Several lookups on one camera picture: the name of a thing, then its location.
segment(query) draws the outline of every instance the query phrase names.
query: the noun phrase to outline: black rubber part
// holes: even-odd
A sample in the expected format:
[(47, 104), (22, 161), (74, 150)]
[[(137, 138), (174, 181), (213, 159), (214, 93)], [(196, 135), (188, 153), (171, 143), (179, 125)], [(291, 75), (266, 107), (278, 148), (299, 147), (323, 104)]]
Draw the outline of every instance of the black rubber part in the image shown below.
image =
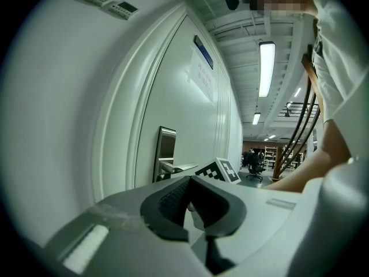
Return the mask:
[(220, 256), (218, 247), (214, 239), (208, 239), (208, 251), (206, 253), (206, 267), (214, 275), (218, 275), (225, 270), (235, 266), (235, 263)]
[(183, 223), (190, 202), (204, 222), (207, 238), (233, 234), (246, 217), (241, 199), (196, 176), (184, 177), (151, 194), (141, 204), (140, 213), (160, 238), (188, 242)]

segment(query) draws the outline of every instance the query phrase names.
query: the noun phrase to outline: floor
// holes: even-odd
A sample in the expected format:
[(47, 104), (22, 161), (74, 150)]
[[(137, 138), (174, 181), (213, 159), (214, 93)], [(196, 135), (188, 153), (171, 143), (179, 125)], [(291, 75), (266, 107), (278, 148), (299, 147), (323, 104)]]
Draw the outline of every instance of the floor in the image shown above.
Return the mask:
[(238, 172), (238, 176), (240, 176), (241, 179), (241, 182), (239, 182), (238, 185), (254, 188), (263, 188), (272, 183), (271, 177), (273, 175), (273, 170), (263, 171), (261, 175), (261, 177), (263, 177), (263, 180), (261, 182), (258, 178), (247, 177), (249, 174), (250, 173), (248, 172), (248, 168), (242, 167), (241, 170)]

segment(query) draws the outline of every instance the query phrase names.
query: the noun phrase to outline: white shirt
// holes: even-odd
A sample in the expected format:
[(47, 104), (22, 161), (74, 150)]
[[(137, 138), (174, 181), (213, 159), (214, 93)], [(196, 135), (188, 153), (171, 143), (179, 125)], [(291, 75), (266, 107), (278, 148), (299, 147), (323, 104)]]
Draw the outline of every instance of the white shirt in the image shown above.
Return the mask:
[[(368, 46), (354, 19), (339, 0), (314, 0), (314, 3), (318, 9), (317, 40), (320, 38), (322, 42), (323, 57), (313, 51), (312, 61), (323, 99), (324, 122), (333, 119), (351, 155), (362, 154), (358, 147), (363, 147), (364, 140), (360, 145), (359, 139), (367, 140), (364, 132), (369, 131), (369, 102), (358, 93), (368, 90)], [(350, 116), (357, 113), (363, 116), (360, 119)]]

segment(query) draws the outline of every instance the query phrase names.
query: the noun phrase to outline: person's arm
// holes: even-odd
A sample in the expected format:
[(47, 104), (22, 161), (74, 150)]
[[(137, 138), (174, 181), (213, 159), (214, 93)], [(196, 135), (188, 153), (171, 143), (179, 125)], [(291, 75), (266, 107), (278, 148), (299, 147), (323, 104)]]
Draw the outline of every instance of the person's arm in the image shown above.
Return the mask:
[(325, 122), (319, 146), (294, 172), (264, 189), (302, 192), (310, 179), (324, 177), (334, 166), (350, 158), (346, 142), (333, 120)]

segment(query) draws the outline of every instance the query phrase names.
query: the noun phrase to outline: ceiling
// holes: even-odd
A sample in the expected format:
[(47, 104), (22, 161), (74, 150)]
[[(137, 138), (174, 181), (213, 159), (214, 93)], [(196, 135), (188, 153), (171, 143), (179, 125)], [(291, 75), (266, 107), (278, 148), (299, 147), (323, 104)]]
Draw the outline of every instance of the ceiling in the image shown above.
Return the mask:
[[(301, 88), (301, 90), (298, 93), (298, 95), (295, 96), (299, 88)], [(295, 90), (296, 92), (294, 92), (293, 95), (289, 98), (288, 102), (284, 104), (283, 109), (281, 110), (281, 112), (279, 113), (275, 121), (295, 121), (296, 122), (299, 119), (301, 111), (302, 111), (302, 107), (303, 107), (304, 98), (306, 95), (306, 90), (307, 90), (307, 73), (306, 72), (304, 72), (302, 80)], [(307, 110), (310, 107), (313, 94), (314, 94), (314, 90), (313, 88), (311, 88), (310, 94), (308, 97)], [(309, 118), (310, 121), (315, 117), (315, 113), (317, 112), (317, 109), (318, 109), (318, 99), (315, 98), (314, 105), (312, 107), (312, 112)], [(289, 117), (285, 117), (285, 113), (287, 112), (287, 110), (289, 112)]]
[[(224, 57), (239, 102), (244, 140), (263, 140), (275, 134), (274, 141), (290, 138), (297, 118), (280, 118), (278, 114), (292, 100), (298, 85), (303, 89), (296, 101), (304, 97), (307, 75), (301, 58), (307, 45), (314, 43), (312, 17), (272, 13), (263, 17), (246, 5), (238, 10), (227, 8), (225, 0), (186, 0), (197, 12)], [(276, 44), (276, 59), (269, 95), (258, 97), (259, 42)], [(258, 125), (254, 114), (261, 113)]]

